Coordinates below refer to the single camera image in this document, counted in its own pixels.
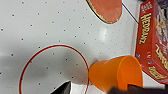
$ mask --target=red box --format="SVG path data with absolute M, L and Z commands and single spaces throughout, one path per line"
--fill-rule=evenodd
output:
M 141 4 L 135 56 L 142 70 L 161 84 L 168 84 L 168 34 L 155 0 Z

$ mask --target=black object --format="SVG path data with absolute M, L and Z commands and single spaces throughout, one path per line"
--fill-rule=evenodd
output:
M 51 94 L 70 94 L 70 91 L 71 91 L 71 81 L 65 82 Z

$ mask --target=red circle line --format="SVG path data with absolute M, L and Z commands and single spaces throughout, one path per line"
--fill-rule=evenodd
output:
M 22 94 L 22 80 L 23 80 L 24 73 L 25 73 L 25 71 L 26 71 L 28 65 L 30 64 L 30 62 L 31 62 L 37 55 L 39 55 L 41 52 L 43 52 L 43 51 L 45 51 L 45 50 L 47 50 L 47 49 L 53 48 L 53 47 L 65 47 L 65 48 L 70 48 L 70 49 L 76 51 L 76 52 L 82 57 L 82 59 L 84 60 L 84 62 L 85 62 L 85 64 L 86 64 L 86 67 L 87 67 L 87 71 L 89 72 L 89 67 L 88 67 L 88 64 L 87 64 L 87 62 L 86 62 L 86 59 L 85 59 L 84 56 L 83 56 L 78 50 L 76 50 L 75 48 L 70 47 L 70 46 L 67 46 L 67 45 L 52 45 L 52 46 L 48 46 L 48 47 L 43 48 L 42 50 L 38 51 L 35 55 L 33 55 L 33 56 L 31 57 L 31 59 L 30 59 L 30 60 L 27 62 L 27 64 L 25 65 L 24 69 L 22 70 L 21 76 L 20 76 L 20 81 L 19 81 L 19 94 Z M 86 87 L 86 90 L 85 90 L 85 93 L 84 93 L 84 94 L 86 94 L 86 92 L 87 92 L 87 90 L 88 90 L 88 86 L 89 86 L 89 78 L 88 78 L 87 87 Z

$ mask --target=cardboard box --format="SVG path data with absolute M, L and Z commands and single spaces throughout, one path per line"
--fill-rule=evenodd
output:
M 168 33 L 160 6 L 148 0 L 140 6 L 135 56 L 145 73 L 168 84 Z

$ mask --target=orange cup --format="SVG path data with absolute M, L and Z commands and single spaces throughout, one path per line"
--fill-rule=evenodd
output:
M 98 89 L 106 93 L 112 87 L 126 91 L 128 84 L 143 86 L 140 63 L 130 55 L 99 61 L 91 65 L 89 80 Z

